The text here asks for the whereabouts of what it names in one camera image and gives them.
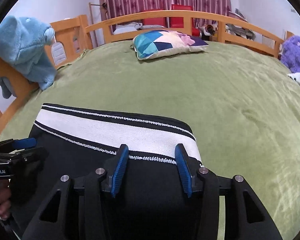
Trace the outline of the left hand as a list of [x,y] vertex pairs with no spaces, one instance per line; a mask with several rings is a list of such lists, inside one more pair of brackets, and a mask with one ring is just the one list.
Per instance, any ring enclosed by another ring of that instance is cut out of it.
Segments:
[[0,180],[0,220],[7,220],[10,216],[10,197],[9,180]]

